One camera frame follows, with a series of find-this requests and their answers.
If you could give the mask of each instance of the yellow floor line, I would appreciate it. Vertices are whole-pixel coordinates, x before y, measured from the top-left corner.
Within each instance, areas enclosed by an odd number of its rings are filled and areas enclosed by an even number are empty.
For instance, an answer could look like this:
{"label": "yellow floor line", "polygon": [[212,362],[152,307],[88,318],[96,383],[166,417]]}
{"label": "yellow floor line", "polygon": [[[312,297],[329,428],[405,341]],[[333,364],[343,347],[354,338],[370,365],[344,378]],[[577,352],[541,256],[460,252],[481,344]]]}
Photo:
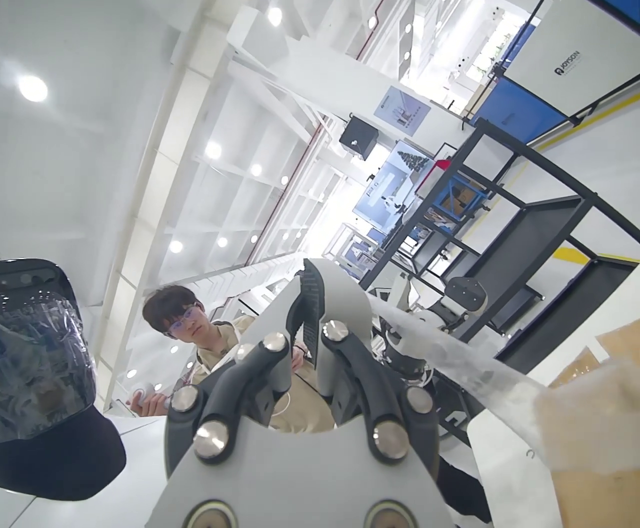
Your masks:
{"label": "yellow floor line", "polygon": [[[640,262],[640,260],[638,259],[631,259],[630,257],[620,257],[619,255],[609,255],[608,253],[599,253],[598,256],[605,257],[607,259],[626,260],[627,262]],[[565,260],[566,262],[574,262],[576,264],[580,264],[581,266],[589,262],[589,257],[575,248],[558,248],[554,252],[554,258]]]}
{"label": "yellow floor line", "polygon": [[[576,132],[581,132],[584,129],[590,127],[591,125],[593,125],[594,123],[597,123],[598,121],[603,120],[604,118],[607,118],[613,114],[615,114],[616,112],[622,110],[623,108],[626,108],[627,106],[632,105],[633,103],[637,102],[640,100],[640,92],[639,93],[635,93],[632,96],[630,96],[629,98],[620,101],[617,104],[612,105],[611,107],[607,108],[606,110],[603,110],[602,112],[592,116],[590,119],[585,119],[582,123],[580,123],[578,126],[567,130],[565,132],[562,132],[561,134],[558,134],[556,137],[549,139],[548,141],[545,141],[544,143],[542,143],[541,145],[538,145],[534,150],[537,150],[538,152],[543,152],[544,150],[546,150],[547,148],[551,147],[552,145],[555,145],[556,143],[558,143],[559,141],[562,141],[565,138],[568,138],[569,136],[571,136],[572,134],[575,134]],[[504,186],[504,188],[506,190],[510,189],[513,184],[518,180],[518,178],[520,178],[520,176],[522,176],[524,174],[524,171],[527,169],[528,165],[529,165],[529,161],[527,160],[523,165],[522,168],[520,169],[520,171],[518,171],[518,173]],[[500,200],[502,200],[502,197],[500,195],[495,197],[495,201],[492,205],[492,209],[500,202]],[[469,228],[469,230],[464,234],[464,236],[462,237],[462,240],[468,240],[468,237],[477,229],[477,227],[483,222],[483,220],[487,217],[488,213],[485,213],[484,215],[482,215],[480,218],[478,218],[474,224]],[[556,250],[556,252],[554,253],[554,257],[557,259],[561,259],[561,260],[568,260],[569,262],[578,262],[576,260],[571,260],[571,259],[566,259],[560,256],[557,256],[556,254],[558,252],[560,252],[560,255],[563,255],[564,253],[562,252],[562,250],[571,250],[572,248],[559,248],[558,250]],[[582,256],[583,259],[587,259],[587,261],[589,260],[585,255],[583,255],[581,252],[579,252],[578,250],[575,250],[579,255]],[[616,255],[605,255],[602,254],[601,257],[608,257],[610,259],[618,259],[618,260],[628,260],[630,262],[640,262],[640,260],[635,260],[635,259],[631,259],[629,257],[619,257]]]}

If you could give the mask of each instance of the short black hair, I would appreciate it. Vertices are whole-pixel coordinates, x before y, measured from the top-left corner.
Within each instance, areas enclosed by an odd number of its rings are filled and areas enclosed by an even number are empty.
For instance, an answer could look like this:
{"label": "short black hair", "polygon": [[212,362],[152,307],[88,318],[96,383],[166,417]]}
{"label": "short black hair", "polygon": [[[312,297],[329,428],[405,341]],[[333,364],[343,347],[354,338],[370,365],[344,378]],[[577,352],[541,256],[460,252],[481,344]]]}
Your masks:
{"label": "short black hair", "polygon": [[167,322],[174,321],[184,315],[187,307],[201,305],[189,288],[173,284],[153,292],[142,307],[142,317],[151,328],[164,333],[168,330]]}

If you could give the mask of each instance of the red pipe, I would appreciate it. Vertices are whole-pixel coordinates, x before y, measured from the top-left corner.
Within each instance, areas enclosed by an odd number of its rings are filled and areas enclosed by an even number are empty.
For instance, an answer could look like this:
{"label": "red pipe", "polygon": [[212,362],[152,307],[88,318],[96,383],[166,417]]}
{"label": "red pipe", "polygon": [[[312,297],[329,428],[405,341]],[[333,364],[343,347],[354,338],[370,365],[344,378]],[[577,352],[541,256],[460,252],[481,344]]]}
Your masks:
{"label": "red pipe", "polygon": [[[373,34],[376,32],[376,30],[377,30],[377,28],[378,28],[378,26],[380,24],[380,19],[378,18],[378,10],[380,9],[380,7],[382,6],[382,4],[384,2],[385,2],[385,0],[380,0],[380,3],[377,5],[377,7],[373,11],[373,14],[376,16],[376,25],[373,27],[373,29],[369,33],[369,36],[367,37],[367,40],[364,41],[364,44],[362,45],[362,48],[360,48],[360,51],[356,55],[356,60],[357,61],[359,61],[360,57],[362,57],[362,54],[364,53],[365,48],[369,45],[369,42],[371,41],[371,38],[373,37]],[[305,151],[302,153],[302,156],[300,156],[300,159],[298,160],[298,164],[296,165],[295,169],[293,170],[293,172],[291,174],[291,178],[289,179],[287,185],[285,186],[284,191],[282,192],[282,195],[280,196],[280,198],[276,202],[276,205],[273,208],[273,211],[271,211],[271,214],[269,215],[269,218],[267,219],[267,222],[264,224],[264,229],[267,229],[267,226],[269,225],[269,222],[273,218],[273,215],[278,210],[278,206],[280,205],[280,202],[284,198],[284,194],[287,191],[287,187],[294,180],[294,178],[298,175],[298,169],[300,168],[300,165],[302,165],[302,162],[303,162],[305,156],[307,155],[307,152],[311,148],[311,144],[314,142],[314,140],[315,140],[315,138],[316,138],[316,136],[317,136],[317,134],[318,134],[318,132],[320,131],[321,128],[322,128],[322,125],[318,125],[317,128],[316,128],[316,131],[314,132],[314,135],[311,136],[311,140],[309,141],[307,147],[305,148]],[[256,240],[255,245],[253,246],[253,249],[251,250],[251,253],[249,253],[249,257],[247,258],[247,260],[244,263],[245,266],[249,265],[249,261],[251,260],[251,257],[253,257],[253,254],[255,253],[255,251],[256,251],[256,249],[258,247],[258,243],[260,242],[260,239],[262,238],[262,234],[264,233],[264,229],[262,230],[262,233],[260,233],[260,236],[258,237],[258,240]]]}

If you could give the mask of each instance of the beige shirt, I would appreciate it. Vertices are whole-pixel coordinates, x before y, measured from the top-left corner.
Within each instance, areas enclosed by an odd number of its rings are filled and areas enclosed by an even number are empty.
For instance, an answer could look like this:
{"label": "beige shirt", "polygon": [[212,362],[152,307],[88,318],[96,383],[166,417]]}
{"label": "beige shirt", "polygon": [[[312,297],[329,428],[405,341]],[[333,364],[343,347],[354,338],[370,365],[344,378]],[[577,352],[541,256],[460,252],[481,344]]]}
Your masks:
{"label": "beige shirt", "polygon": [[[242,334],[253,322],[253,317],[238,317],[231,323]],[[200,383],[207,377],[208,371],[218,364],[222,357],[238,344],[236,332],[227,324],[218,327],[227,346],[217,354],[204,348],[198,349],[200,361],[194,371],[191,382]],[[313,365],[305,360],[300,369],[291,376],[291,389],[277,402],[269,425],[284,433],[319,433],[333,429],[331,411],[322,397],[314,390],[317,388],[316,372]]]}

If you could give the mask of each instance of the metal screw cap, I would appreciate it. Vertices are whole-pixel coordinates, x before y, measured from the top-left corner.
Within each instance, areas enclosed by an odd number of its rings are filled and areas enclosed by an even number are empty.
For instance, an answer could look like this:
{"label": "metal screw cap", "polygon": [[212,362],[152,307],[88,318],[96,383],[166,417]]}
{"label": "metal screw cap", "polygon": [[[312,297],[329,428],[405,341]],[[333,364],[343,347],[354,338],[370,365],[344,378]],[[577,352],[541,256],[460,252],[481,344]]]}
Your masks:
{"label": "metal screw cap", "polygon": [[415,522],[405,506],[389,500],[375,505],[365,520],[365,528],[414,528]]}
{"label": "metal screw cap", "polygon": [[344,341],[349,335],[349,328],[342,321],[329,321],[323,326],[323,334],[336,343]]}
{"label": "metal screw cap", "polygon": [[185,385],[171,396],[171,408],[179,413],[190,411],[198,399],[198,389],[193,385]]}
{"label": "metal screw cap", "polygon": [[242,361],[251,350],[253,350],[253,345],[249,343],[241,344],[236,353],[236,361]]}
{"label": "metal screw cap", "polygon": [[433,400],[429,393],[420,387],[409,387],[406,398],[411,408],[420,414],[427,414],[433,409]]}
{"label": "metal screw cap", "polygon": [[193,512],[187,528],[236,528],[234,513],[223,502],[203,504]]}
{"label": "metal screw cap", "polygon": [[380,422],[373,429],[373,441],[379,452],[392,460],[400,460],[409,452],[409,436],[404,427],[391,420]]}
{"label": "metal screw cap", "polygon": [[282,332],[270,333],[262,340],[264,347],[270,352],[282,352],[287,345],[287,338]]}
{"label": "metal screw cap", "polygon": [[205,422],[193,437],[193,448],[200,458],[214,458],[222,453],[229,443],[229,429],[224,423],[212,420]]}

